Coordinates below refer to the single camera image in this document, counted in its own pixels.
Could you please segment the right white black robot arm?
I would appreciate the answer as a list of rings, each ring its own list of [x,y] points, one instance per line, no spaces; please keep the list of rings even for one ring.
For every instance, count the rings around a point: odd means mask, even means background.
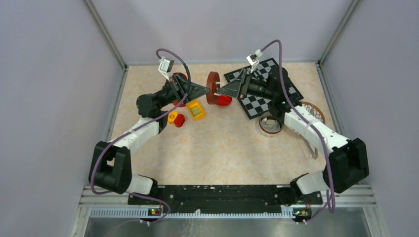
[[[268,99],[269,113],[282,124],[299,133],[319,151],[324,152],[323,170],[303,174],[291,182],[290,198],[304,203],[311,193],[330,190],[341,194],[369,176],[367,148],[360,138],[349,139],[336,133],[312,116],[300,99],[289,92],[291,80],[285,68],[276,66],[267,80],[258,81],[243,69],[237,79],[217,89],[220,95],[243,98],[254,95]]]

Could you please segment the steel lunch box bowl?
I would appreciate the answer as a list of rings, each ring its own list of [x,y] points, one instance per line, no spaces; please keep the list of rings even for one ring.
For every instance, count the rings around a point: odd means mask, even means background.
[[[262,114],[257,122],[259,132],[266,137],[275,137],[283,130],[283,124],[270,112]]]

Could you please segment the silver metal tongs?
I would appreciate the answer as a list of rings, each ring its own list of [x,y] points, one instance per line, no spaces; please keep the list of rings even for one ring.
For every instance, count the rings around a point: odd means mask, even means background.
[[[314,147],[314,148],[313,148],[313,147],[311,147],[311,145],[310,145],[309,141],[308,141],[308,140],[306,140],[305,138],[303,138],[303,141],[304,141],[304,143],[305,143],[305,145],[306,145],[306,147],[307,147],[308,151],[310,152],[310,154],[311,154],[312,158],[313,158],[314,160],[316,160],[316,159],[318,158],[318,156],[319,156],[318,149],[317,149],[316,147]]]

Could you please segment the black white sushi piece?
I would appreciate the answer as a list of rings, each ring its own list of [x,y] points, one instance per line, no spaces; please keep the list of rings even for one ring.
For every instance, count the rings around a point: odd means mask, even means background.
[[[276,124],[276,120],[275,119],[267,119],[265,122],[266,126],[270,126],[273,127]]]

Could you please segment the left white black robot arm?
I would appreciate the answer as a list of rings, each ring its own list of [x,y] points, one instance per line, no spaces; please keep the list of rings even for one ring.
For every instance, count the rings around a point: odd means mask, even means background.
[[[154,179],[134,175],[131,157],[150,138],[165,129],[170,112],[164,111],[163,107],[173,102],[186,104],[209,92],[209,88],[191,82],[182,73],[176,73],[159,91],[140,95],[136,100],[140,115],[138,122],[119,137],[95,145],[88,176],[90,188],[103,188],[104,194],[138,193],[146,204],[155,203],[159,194],[153,187]]]

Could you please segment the red oval dish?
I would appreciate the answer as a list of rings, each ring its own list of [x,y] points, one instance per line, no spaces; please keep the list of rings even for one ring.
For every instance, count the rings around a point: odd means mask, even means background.
[[[216,101],[216,105],[226,107],[232,103],[232,97],[226,95],[220,95]]]

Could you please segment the red cylindrical cup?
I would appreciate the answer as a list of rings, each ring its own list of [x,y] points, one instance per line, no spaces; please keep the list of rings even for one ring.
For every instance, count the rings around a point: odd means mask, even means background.
[[[184,73],[174,73],[169,80],[170,88],[173,91],[174,99],[172,99],[172,103],[179,107],[186,107],[186,103],[188,103],[188,98],[184,99],[182,103],[180,101],[183,99],[185,93],[188,95],[190,94],[189,89],[191,87],[190,80]]]

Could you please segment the brown round lid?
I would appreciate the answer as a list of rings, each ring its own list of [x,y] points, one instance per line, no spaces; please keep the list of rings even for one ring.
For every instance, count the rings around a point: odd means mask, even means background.
[[[219,99],[219,95],[216,95],[216,92],[220,87],[219,82],[219,73],[214,71],[210,72],[206,83],[206,87],[209,89],[209,93],[206,94],[206,100],[210,105],[215,105]]]

